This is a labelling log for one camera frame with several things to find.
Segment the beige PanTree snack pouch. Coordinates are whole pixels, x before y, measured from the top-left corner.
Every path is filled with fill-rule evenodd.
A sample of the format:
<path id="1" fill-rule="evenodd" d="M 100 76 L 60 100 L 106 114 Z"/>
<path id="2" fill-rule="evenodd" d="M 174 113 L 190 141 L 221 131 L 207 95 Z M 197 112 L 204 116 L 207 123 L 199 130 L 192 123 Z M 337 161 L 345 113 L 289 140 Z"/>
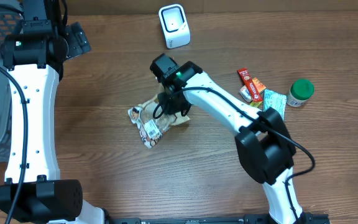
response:
<path id="1" fill-rule="evenodd" d="M 133 106 L 127 112 L 132 124 L 137 126 L 143 143 L 149 149 L 153 148 L 172 126 L 178 126 L 190 120 L 188 116 L 182 116 L 180 112 L 163 114 L 155 119 L 153 112 L 158 103 L 159 100 L 155 95 L 145 103 Z"/>

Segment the red Nescafe coffee stick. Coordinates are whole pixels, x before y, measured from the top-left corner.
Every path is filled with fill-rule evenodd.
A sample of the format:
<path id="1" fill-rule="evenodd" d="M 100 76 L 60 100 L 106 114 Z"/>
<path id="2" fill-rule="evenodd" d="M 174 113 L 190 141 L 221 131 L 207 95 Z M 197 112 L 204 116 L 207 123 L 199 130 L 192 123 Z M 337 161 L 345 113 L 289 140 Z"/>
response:
<path id="1" fill-rule="evenodd" d="M 247 68 L 241 68 L 237 70 L 237 74 L 243 81 L 244 85 L 247 87 L 253 101 L 263 101 L 262 96 L 259 94 L 257 87 L 255 86 L 254 82 L 252 81 L 252 77 L 249 74 Z"/>

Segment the orange snack box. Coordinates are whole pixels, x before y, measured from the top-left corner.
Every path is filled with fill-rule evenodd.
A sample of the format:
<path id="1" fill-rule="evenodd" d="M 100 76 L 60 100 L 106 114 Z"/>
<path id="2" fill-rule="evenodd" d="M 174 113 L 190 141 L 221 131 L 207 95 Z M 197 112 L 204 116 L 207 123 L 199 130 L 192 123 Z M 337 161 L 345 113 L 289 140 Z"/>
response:
<path id="1" fill-rule="evenodd" d="M 261 95 L 264 92 L 264 90 L 266 89 L 266 86 L 262 82 L 260 82 L 259 79 L 256 77 L 254 77 L 252 79 L 252 81 L 254 82 L 259 94 Z M 243 99 L 245 99 L 246 102 L 248 102 L 248 103 L 252 102 L 253 98 L 251 97 L 251 95 L 245 85 L 240 89 L 239 93 L 241 94 Z"/>

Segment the teal tissue pack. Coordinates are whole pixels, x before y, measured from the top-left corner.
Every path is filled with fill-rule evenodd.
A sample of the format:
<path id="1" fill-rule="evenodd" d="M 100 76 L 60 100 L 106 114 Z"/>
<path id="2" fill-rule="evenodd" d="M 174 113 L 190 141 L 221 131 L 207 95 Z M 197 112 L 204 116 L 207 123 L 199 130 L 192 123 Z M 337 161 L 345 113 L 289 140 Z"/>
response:
<path id="1" fill-rule="evenodd" d="M 273 108 L 284 120 L 286 103 L 287 97 L 285 95 L 269 89 L 264 91 L 263 111 L 267 111 L 269 108 Z"/>

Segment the green lid jar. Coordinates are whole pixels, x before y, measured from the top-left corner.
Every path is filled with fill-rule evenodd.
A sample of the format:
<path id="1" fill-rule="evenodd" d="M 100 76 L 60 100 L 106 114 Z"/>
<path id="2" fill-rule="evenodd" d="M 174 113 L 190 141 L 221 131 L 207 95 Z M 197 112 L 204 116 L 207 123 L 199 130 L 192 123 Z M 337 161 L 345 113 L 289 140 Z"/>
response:
<path id="1" fill-rule="evenodd" d="M 307 79 L 298 79 L 290 87 L 287 93 L 287 105 L 300 107 L 304 105 L 314 94 L 314 85 Z"/>

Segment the yellow black marker pen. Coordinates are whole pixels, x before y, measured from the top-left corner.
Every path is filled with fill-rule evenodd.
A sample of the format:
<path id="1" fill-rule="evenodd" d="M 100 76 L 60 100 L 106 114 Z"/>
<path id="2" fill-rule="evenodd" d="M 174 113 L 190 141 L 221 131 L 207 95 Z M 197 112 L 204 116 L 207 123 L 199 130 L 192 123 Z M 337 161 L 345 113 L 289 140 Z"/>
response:
<path id="1" fill-rule="evenodd" d="M 258 108 L 263 101 L 252 101 L 249 105 L 255 108 Z"/>

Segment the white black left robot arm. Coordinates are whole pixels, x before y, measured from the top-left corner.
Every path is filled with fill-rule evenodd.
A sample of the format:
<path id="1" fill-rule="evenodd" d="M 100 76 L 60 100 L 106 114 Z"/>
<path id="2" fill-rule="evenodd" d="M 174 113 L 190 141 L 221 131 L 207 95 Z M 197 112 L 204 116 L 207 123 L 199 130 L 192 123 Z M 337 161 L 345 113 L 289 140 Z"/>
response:
<path id="1" fill-rule="evenodd" d="M 79 23 L 67 23 L 65 1 L 23 1 L 21 14 L 19 30 L 1 46 L 12 136 L 0 210 L 7 222 L 109 223 L 107 211 L 83 198 L 79 180 L 60 177 L 55 152 L 55 97 L 63 64 L 89 52 L 89 42 Z"/>

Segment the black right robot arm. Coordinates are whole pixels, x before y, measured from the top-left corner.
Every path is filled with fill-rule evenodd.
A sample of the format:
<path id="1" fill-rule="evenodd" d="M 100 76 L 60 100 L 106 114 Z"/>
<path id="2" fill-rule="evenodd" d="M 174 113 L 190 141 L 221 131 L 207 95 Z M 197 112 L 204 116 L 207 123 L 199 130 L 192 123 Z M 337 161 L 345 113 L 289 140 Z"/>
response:
<path id="1" fill-rule="evenodd" d="M 192 106 L 205 110 L 234 136 L 242 168 L 264 188 L 270 221 L 303 222 L 291 180 L 295 142 L 276 110 L 261 111 L 238 100 L 191 61 L 178 65 L 161 54 L 152 61 L 150 71 L 163 86 L 153 112 L 155 119 L 164 114 L 186 116 Z"/>

